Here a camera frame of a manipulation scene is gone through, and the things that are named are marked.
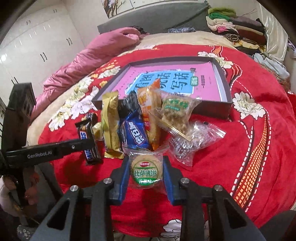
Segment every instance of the pink comforter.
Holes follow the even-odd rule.
[[[31,120],[83,77],[136,45],[139,40],[140,32],[135,28],[120,28],[98,35],[70,64],[62,66],[44,82],[43,92],[36,98]]]

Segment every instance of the green label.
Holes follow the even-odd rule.
[[[176,106],[171,106],[171,105],[166,105],[165,106],[165,109],[172,109],[172,110],[176,110],[176,111],[179,111],[180,108],[176,107]]]
[[[179,111],[180,109],[187,109],[188,108],[188,102],[187,101],[180,101],[179,99],[167,99],[164,101],[163,106],[165,109],[173,109],[176,111]]]
[[[191,86],[198,86],[198,77],[197,76],[192,76],[190,79],[190,85]]]
[[[134,165],[132,175],[136,183],[147,186],[158,180],[158,169],[153,162],[142,160]]]

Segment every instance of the white wardrobe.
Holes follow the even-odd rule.
[[[43,82],[84,49],[63,3],[18,19],[0,45],[0,97],[7,105],[15,83],[31,82],[37,97]]]

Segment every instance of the blue cookie package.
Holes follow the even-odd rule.
[[[142,120],[141,108],[137,95],[134,91],[123,99],[118,107],[120,117],[120,136],[124,146],[130,148],[149,149],[149,144],[144,122]]]

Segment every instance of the beige blanket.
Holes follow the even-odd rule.
[[[141,43],[136,46],[134,50],[160,44],[222,45],[235,49],[231,42],[222,36],[215,35],[213,33],[197,31],[194,33],[166,33],[148,35],[144,37]],[[47,122],[64,104],[65,100],[71,96],[74,87],[75,85],[59,96],[33,121],[28,129],[27,141],[29,145],[36,145],[38,143],[39,136],[41,135]]]

